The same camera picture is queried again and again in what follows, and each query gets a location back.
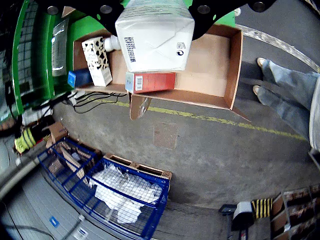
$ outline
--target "jeans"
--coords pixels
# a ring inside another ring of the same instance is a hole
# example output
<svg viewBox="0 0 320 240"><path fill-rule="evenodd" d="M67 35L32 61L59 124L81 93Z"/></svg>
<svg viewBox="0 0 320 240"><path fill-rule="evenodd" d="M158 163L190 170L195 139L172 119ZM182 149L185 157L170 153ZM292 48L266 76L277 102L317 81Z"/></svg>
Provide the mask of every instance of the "jeans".
<svg viewBox="0 0 320 240"><path fill-rule="evenodd" d="M262 66L263 80L289 91L295 102L283 99L265 87L257 93L259 101L274 109L298 134L309 140L309 119L312 97L319 73L292 71L266 60Z"/></svg>

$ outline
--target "blue wire cage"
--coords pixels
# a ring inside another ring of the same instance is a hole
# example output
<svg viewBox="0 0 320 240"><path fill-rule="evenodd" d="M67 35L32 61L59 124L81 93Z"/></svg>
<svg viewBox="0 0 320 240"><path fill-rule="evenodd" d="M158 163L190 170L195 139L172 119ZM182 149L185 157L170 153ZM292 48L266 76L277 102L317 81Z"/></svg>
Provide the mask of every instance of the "blue wire cage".
<svg viewBox="0 0 320 240"><path fill-rule="evenodd" d="M169 179L98 156L64 138L38 159L55 185L100 223L150 239L168 199Z"/></svg>

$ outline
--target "white carton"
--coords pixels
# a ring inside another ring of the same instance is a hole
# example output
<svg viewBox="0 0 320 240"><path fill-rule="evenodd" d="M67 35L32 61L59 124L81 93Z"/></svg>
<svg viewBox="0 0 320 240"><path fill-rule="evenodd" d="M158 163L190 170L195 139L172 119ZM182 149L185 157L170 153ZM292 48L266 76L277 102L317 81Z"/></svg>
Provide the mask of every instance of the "white carton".
<svg viewBox="0 0 320 240"><path fill-rule="evenodd" d="M115 22L133 73L185 70L194 28L183 0L131 0Z"/></svg>
<svg viewBox="0 0 320 240"><path fill-rule="evenodd" d="M82 42L82 49L93 84L105 87L112 81L103 38L95 37Z"/></svg>

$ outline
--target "red box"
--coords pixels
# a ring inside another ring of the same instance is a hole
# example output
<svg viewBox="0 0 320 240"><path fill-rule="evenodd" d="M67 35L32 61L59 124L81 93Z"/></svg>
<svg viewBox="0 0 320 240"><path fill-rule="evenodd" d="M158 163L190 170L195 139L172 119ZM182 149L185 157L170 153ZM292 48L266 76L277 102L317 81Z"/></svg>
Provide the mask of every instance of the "red box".
<svg viewBox="0 0 320 240"><path fill-rule="evenodd" d="M132 94L172 90L176 73L125 73L125 89Z"/></svg>

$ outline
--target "cardboard tray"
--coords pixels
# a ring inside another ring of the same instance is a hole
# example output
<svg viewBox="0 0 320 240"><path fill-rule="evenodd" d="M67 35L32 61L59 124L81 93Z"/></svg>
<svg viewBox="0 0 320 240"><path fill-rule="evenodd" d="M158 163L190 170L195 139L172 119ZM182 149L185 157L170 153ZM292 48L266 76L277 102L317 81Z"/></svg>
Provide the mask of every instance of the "cardboard tray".
<svg viewBox="0 0 320 240"><path fill-rule="evenodd" d="M111 34L101 29L73 43L73 70L87 68L81 42L97 36ZM226 109L243 116L236 108L238 81L242 60L243 34L233 27L213 25L206 34L191 44L186 69L176 72L173 90L135 94L130 107L140 109L145 98L168 100L209 108ZM128 71L121 51L108 54L113 81L106 87L87 85L78 88L88 92L127 93L125 73ZM144 112L130 111L131 119L141 117Z"/></svg>

